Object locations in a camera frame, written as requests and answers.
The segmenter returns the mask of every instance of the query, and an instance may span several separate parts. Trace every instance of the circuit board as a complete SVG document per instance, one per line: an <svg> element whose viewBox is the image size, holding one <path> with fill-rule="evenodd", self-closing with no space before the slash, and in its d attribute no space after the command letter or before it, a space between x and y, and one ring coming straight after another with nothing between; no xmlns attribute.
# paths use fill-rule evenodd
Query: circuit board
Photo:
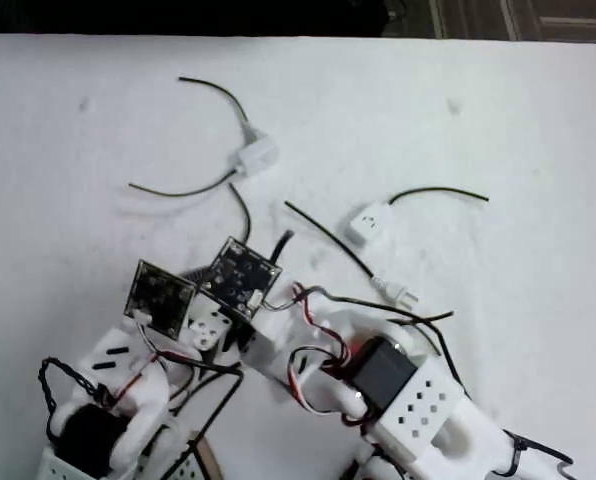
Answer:
<svg viewBox="0 0 596 480"><path fill-rule="evenodd" d="M224 308L225 315L249 322L281 271L230 237L211 264L200 289Z"/></svg>
<svg viewBox="0 0 596 480"><path fill-rule="evenodd" d="M151 328L175 340L194 293L193 283L140 260L125 315L134 318L136 310L149 315Z"/></svg>

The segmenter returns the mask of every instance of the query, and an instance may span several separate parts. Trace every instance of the white plug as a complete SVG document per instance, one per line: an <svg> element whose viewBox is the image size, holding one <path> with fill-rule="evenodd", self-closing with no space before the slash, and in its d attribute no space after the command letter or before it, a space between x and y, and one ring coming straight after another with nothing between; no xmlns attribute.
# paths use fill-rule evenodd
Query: white plug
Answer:
<svg viewBox="0 0 596 480"><path fill-rule="evenodd" d="M358 246L366 245L383 236L393 219L386 203L372 203L362 210L347 226L347 237Z"/></svg>
<svg viewBox="0 0 596 480"><path fill-rule="evenodd" d="M376 287L385 300L396 306L402 306L405 310L413 310L418 297L412 294L406 286L398 282L391 282L380 277L372 277L371 284Z"/></svg>
<svg viewBox="0 0 596 480"><path fill-rule="evenodd" d="M236 153L234 168L245 177L266 170L278 161L280 152L276 142L265 132L245 125L249 143Z"/></svg>

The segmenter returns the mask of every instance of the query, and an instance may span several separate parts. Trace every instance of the electrical plug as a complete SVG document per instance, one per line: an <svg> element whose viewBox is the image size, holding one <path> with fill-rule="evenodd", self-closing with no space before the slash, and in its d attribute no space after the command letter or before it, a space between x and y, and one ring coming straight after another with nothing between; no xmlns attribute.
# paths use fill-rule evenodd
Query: electrical plug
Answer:
<svg viewBox="0 0 596 480"><path fill-rule="evenodd" d="M413 310L413 307L418 303L418 297L398 282L391 282L374 276L371 278L371 284L385 300L396 306L403 307L405 310Z"/></svg>
<svg viewBox="0 0 596 480"><path fill-rule="evenodd" d="M277 163L280 152L274 139L265 132L249 124L245 129L250 140L236 153L234 168L239 174L250 177Z"/></svg>

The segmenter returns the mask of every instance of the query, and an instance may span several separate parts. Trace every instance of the dark floor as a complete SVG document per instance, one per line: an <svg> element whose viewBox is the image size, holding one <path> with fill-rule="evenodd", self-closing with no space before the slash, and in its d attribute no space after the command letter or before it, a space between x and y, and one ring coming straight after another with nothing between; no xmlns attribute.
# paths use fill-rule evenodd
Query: dark floor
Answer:
<svg viewBox="0 0 596 480"><path fill-rule="evenodd" d="M386 37L596 42L596 0L385 1Z"/></svg>
<svg viewBox="0 0 596 480"><path fill-rule="evenodd" d="M596 0L0 0L0 33L596 42Z"/></svg>

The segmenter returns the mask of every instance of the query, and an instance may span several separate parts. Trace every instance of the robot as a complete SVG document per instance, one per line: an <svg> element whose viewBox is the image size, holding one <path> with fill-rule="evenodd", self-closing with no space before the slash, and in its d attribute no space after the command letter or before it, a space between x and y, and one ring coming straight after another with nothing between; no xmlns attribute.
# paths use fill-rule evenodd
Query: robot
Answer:
<svg viewBox="0 0 596 480"><path fill-rule="evenodd" d="M573 461L549 447L504 431L470 399L446 345L430 351L413 329L436 318L331 295L295 283L283 305L267 296L282 273L269 259L229 238L211 265L175 275L140 261L122 321L76 368L47 358L39 379L50 412L38 480L159 480L196 462L194 452L243 379L245 368L277 382L314 415L340 415L358 427L365 447L341 478L479 480L490 472L524 480L572 479ZM360 303L398 316L351 308L315 318L312 295ZM297 314L281 340L253 321L260 312ZM71 398L60 406L46 380L49 366L71 376ZM190 396L213 378L236 383L205 426L184 420Z"/></svg>

